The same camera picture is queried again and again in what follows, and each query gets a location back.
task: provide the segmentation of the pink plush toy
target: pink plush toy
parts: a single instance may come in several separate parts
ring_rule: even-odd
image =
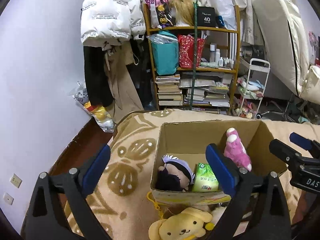
[[[224,149],[224,156],[230,158],[238,168],[245,167],[248,171],[251,171],[250,157],[247,155],[238,132],[234,128],[227,130],[227,143]]]

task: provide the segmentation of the white puffer jacket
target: white puffer jacket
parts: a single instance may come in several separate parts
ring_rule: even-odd
[[[146,26],[140,0],[84,0],[81,42],[84,46],[121,45],[133,35],[141,39]]]

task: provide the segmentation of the cardboard box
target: cardboard box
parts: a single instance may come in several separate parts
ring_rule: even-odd
[[[151,191],[159,204],[215,204],[227,202],[230,196],[223,192],[174,192],[155,189],[158,167],[162,166],[162,157],[173,155],[188,162],[193,172],[198,163],[207,163],[205,150],[207,145],[215,143],[221,152],[226,146],[226,131],[234,127],[252,161],[252,172],[265,176],[275,171],[280,176],[287,167],[269,152],[269,143],[273,136],[265,123],[260,120],[206,121],[185,123],[164,123],[160,130],[156,148],[156,158],[151,178]]]

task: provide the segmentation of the yellow dog plush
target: yellow dog plush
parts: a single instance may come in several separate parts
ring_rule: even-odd
[[[205,235],[204,223],[210,222],[212,215],[192,207],[178,215],[154,222],[149,228],[150,240],[191,240]],[[213,229],[208,223],[207,230]]]

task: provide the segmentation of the patterned blanket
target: patterned blanket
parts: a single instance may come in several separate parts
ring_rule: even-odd
[[[149,226],[159,219],[153,204],[146,199],[146,194],[150,190],[156,143],[163,123],[238,119],[176,109],[132,113],[124,119],[118,125],[117,134],[110,145],[110,162],[95,192],[87,197],[89,206],[112,239],[147,240]],[[296,132],[320,141],[319,126],[268,120],[264,122],[274,138],[295,148],[303,156],[310,157],[310,154],[290,143],[290,133]],[[289,171],[280,177],[292,219],[301,192],[289,184],[290,179]],[[65,213],[72,230],[82,236],[68,204]]]

